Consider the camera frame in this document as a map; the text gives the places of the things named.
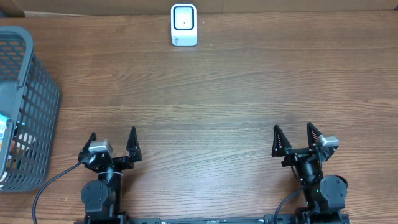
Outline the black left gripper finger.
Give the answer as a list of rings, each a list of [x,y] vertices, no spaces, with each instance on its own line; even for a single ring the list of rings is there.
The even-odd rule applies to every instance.
[[[136,131],[135,126],[133,126],[130,131],[129,139],[126,144],[126,150],[129,153],[129,157],[131,157],[134,162],[142,160],[142,152],[139,147],[139,143],[138,143],[138,139],[137,139],[137,131]]]
[[[81,152],[87,153],[87,152],[88,152],[88,149],[89,149],[89,147],[90,147],[90,144],[91,144],[93,141],[95,141],[95,140],[96,140],[96,133],[95,133],[95,132],[92,132],[91,135],[90,135],[90,137],[89,137],[89,139],[88,139],[88,141],[87,141],[86,144],[83,146]]]

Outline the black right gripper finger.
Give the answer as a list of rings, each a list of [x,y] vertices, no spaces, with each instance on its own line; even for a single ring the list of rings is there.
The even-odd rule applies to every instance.
[[[307,137],[308,137],[308,145],[310,148],[316,148],[319,151],[320,160],[327,161],[333,154],[329,154],[327,152],[323,152],[320,147],[317,145],[316,140],[319,135],[323,135],[311,122],[307,123]]]
[[[278,125],[273,129],[272,157],[284,157],[292,146]]]

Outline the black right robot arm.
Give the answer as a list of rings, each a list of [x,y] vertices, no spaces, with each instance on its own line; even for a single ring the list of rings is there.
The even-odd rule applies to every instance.
[[[276,208],[274,223],[349,223],[349,216],[343,215],[348,182],[339,175],[325,176],[322,171],[326,162],[338,149],[336,136],[326,136],[311,122],[306,125],[308,147],[294,149],[282,129],[273,127],[272,157],[281,157],[283,167],[291,168],[300,188],[288,195]],[[299,193],[303,193],[305,207],[297,208],[293,215],[283,218],[279,215],[283,205]]]

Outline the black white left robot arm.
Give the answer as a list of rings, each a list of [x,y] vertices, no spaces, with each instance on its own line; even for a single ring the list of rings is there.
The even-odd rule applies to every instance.
[[[107,140],[99,141],[92,133],[79,152],[78,161],[85,168],[97,173],[97,179],[89,181],[81,191],[85,205],[84,223],[129,223],[127,212],[121,210],[123,171],[134,168],[142,160],[136,128],[129,133],[126,144],[128,155],[113,157],[113,148]]]

